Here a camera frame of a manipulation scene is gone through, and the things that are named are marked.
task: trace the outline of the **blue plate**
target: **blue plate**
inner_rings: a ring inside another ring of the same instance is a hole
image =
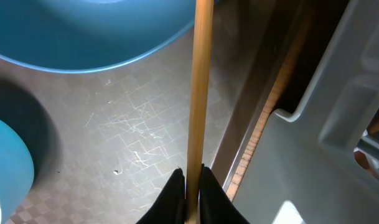
[[[195,0],[2,0],[0,58],[58,73],[141,59],[194,24]]]

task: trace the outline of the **wooden strip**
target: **wooden strip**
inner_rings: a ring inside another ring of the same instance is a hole
[[[256,127],[250,137],[245,153],[243,153],[239,166],[236,168],[235,174],[228,187],[227,195],[231,201],[233,201],[235,198],[236,192],[240,186],[240,182],[245,175],[247,167],[251,161],[251,157],[253,156],[253,153],[257,146],[258,140],[260,139],[261,133],[264,130],[266,121],[269,115],[272,113],[277,100],[282,95],[284,87],[289,83],[289,79],[292,76],[294,67],[296,66],[297,58],[301,52],[302,45],[305,42],[308,30],[311,27],[312,18],[313,13],[310,10],[307,12],[305,19],[299,28],[296,38],[294,39],[294,42],[289,49],[289,52],[282,64],[278,76],[276,77],[272,90],[268,95],[268,99],[264,105],[263,112],[258,118]]]
[[[192,59],[188,161],[187,161],[187,223],[196,223],[199,179],[202,170],[204,129],[206,121],[208,73],[212,44],[214,0],[197,0]]]

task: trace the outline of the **light blue cup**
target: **light blue cup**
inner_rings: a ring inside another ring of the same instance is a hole
[[[0,58],[58,73],[141,59],[193,26],[195,0],[2,0]]]
[[[33,178],[33,161],[26,145],[0,121],[0,223],[5,223],[25,199]]]

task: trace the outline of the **wooden stick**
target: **wooden stick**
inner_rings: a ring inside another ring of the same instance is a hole
[[[213,7],[214,0],[196,0],[187,161],[187,223],[196,223],[197,218],[206,122],[208,73],[210,71]]]

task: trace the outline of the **scratched surface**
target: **scratched surface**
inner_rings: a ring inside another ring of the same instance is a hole
[[[204,163],[210,166],[249,69],[237,60],[236,1],[215,10]],[[171,172],[186,170],[193,30],[152,56],[86,75],[0,60],[0,76],[49,114],[62,156],[8,224],[135,223]]]

